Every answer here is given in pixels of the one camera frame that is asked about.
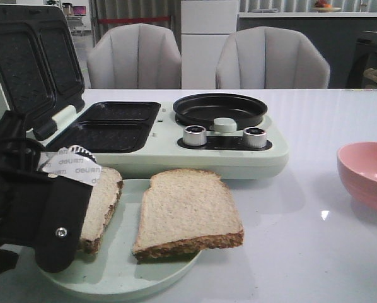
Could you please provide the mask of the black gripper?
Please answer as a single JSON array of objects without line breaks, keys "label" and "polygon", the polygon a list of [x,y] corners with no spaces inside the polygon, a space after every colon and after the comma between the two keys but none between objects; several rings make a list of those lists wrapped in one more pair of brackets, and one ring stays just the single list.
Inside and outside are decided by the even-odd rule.
[{"label": "black gripper", "polygon": [[0,274],[18,261],[3,244],[32,247],[38,266],[58,273],[75,257],[103,168],[79,145],[45,152],[39,162],[45,148],[26,137],[25,122],[10,110],[0,119]]}]

